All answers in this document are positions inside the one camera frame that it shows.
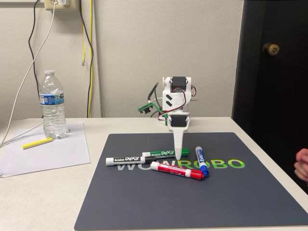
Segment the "person's hand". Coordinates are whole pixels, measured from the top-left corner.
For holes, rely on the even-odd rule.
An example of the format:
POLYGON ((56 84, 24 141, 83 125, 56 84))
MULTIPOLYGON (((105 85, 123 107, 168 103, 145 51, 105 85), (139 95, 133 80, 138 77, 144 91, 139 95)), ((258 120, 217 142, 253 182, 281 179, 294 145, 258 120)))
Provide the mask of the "person's hand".
POLYGON ((295 156, 296 162, 294 164, 294 173, 304 181, 308 183, 308 149, 301 149, 295 156))

